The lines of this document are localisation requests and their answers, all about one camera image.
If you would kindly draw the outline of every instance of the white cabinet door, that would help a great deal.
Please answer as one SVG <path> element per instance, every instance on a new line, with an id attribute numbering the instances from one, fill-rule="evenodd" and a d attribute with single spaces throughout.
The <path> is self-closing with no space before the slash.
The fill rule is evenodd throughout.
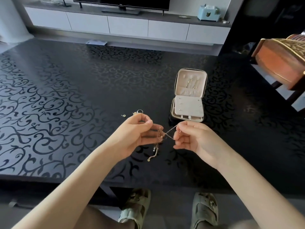
<path id="1" fill-rule="evenodd" d="M 72 30 L 109 34 L 107 16 L 67 12 Z"/>
<path id="2" fill-rule="evenodd" d="M 110 34 L 147 37 L 148 20 L 108 16 Z"/>
<path id="3" fill-rule="evenodd" d="M 190 24 L 187 42 L 224 44 L 231 28 Z"/>
<path id="4" fill-rule="evenodd" d="M 189 24 L 148 21 L 148 37 L 185 41 Z"/>
<path id="5" fill-rule="evenodd" d="M 25 7 L 34 26 L 71 30 L 66 12 Z"/>

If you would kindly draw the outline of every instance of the chair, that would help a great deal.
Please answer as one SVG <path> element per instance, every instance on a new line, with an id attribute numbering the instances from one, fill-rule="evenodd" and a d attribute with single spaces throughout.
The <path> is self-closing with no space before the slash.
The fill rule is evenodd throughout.
<path id="1" fill-rule="evenodd" d="M 287 39 L 261 39 L 252 57 L 275 81 L 272 86 L 285 85 L 295 91 L 287 99 L 293 104 L 305 92 L 305 35 L 293 34 Z M 299 111 L 305 115 L 305 108 Z"/>

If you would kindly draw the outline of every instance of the black table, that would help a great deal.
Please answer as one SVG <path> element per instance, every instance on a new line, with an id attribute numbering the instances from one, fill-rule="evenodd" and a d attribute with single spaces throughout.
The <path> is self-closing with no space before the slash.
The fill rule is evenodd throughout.
<path id="1" fill-rule="evenodd" d="M 246 61 L 229 56 L 33 39 L 0 55 L 0 179 L 60 183 L 142 109 L 169 121 L 181 68 L 208 73 L 204 123 L 286 195 L 305 196 L 305 122 Z M 111 187 L 232 193 L 196 154 L 167 138 L 141 146 L 104 181 Z"/>

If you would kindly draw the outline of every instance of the foot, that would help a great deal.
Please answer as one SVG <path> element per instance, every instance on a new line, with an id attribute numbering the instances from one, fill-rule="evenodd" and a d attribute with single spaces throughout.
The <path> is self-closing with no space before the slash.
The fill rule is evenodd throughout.
<path id="1" fill-rule="evenodd" d="M 120 223 L 134 220 L 138 229 L 142 229 L 151 198 L 151 191 L 148 189 L 133 189 L 119 218 Z"/>
<path id="2" fill-rule="evenodd" d="M 191 229 L 196 229 L 204 221 L 217 226 L 218 205 L 213 194 L 197 192 L 193 200 Z"/>

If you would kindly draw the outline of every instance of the hand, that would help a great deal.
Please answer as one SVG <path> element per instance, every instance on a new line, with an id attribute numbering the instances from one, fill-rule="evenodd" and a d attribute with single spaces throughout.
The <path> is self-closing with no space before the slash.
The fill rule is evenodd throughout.
<path id="1" fill-rule="evenodd" d="M 174 149 L 195 152 L 207 164 L 217 169 L 221 158 L 232 148 L 208 126 L 193 121 L 180 122 L 173 136 Z"/>
<path id="2" fill-rule="evenodd" d="M 120 161 L 129 157 L 137 146 L 162 142 L 163 138 L 157 138 L 159 132 L 152 130 L 162 131 L 163 127 L 154 124 L 149 116 L 137 113 L 125 120 L 103 144 L 114 148 Z"/>

